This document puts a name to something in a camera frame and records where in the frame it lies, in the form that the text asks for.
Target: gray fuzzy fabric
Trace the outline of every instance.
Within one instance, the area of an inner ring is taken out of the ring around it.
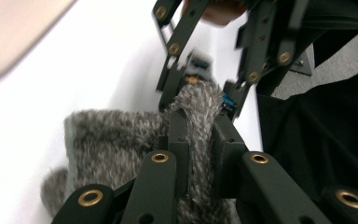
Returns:
[[[76,189],[99,183],[117,189],[136,177],[143,157],[168,134],[168,117],[183,109],[187,115],[192,176],[187,198],[177,206],[178,223],[239,223],[234,201],[213,198],[213,121],[222,104],[222,92],[213,83],[183,87],[164,113],[126,113],[89,110],[65,120],[69,167],[47,177],[41,198],[55,216]]]

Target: gray object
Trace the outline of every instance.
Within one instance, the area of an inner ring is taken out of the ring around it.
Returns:
[[[144,155],[159,135],[167,135],[168,117],[183,109],[187,115],[192,176],[188,197],[177,206],[178,223],[238,223],[234,200],[213,198],[213,121],[222,92],[209,82],[186,85],[164,113],[89,110],[65,120],[69,167],[47,177],[41,198],[55,216],[65,199],[82,186],[98,183],[117,189],[136,177]]]

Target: human hand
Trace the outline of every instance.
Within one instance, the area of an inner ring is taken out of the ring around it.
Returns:
[[[185,0],[182,12],[189,1]],[[212,1],[205,9],[202,18],[216,25],[226,26],[236,20],[246,11],[246,8],[235,0]]]

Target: black cloth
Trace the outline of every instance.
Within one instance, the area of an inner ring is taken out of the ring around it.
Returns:
[[[259,96],[263,147],[316,202],[358,189],[358,75],[283,101]]]

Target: black sleeve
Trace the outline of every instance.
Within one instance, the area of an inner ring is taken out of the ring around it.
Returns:
[[[324,187],[358,189],[358,75],[288,100],[259,97],[263,147],[319,201]]]

